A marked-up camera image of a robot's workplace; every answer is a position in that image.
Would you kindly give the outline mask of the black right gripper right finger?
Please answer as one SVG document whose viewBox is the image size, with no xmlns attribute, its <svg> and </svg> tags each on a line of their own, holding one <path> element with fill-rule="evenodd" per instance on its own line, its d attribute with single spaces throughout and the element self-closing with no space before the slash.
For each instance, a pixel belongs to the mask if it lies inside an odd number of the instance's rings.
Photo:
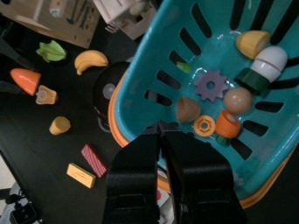
<svg viewBox="0 0 299 224">
<path fill-rule="evenodd" d="M 159 122 L 175 224 L 247 224 L 229 161 L 172 123 Z"/>
</svg>

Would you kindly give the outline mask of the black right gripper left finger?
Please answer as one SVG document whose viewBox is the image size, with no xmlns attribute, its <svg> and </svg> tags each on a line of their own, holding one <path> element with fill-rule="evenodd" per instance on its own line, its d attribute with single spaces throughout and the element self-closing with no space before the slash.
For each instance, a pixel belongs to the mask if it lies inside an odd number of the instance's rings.
<svg viewBox="0 0 299 224">
<path fill-rule="evenodd" d="M 148 126 L 116 154 L 106 173 L 102 224 L 157 224 L 159 125 Z"/>
</svg>

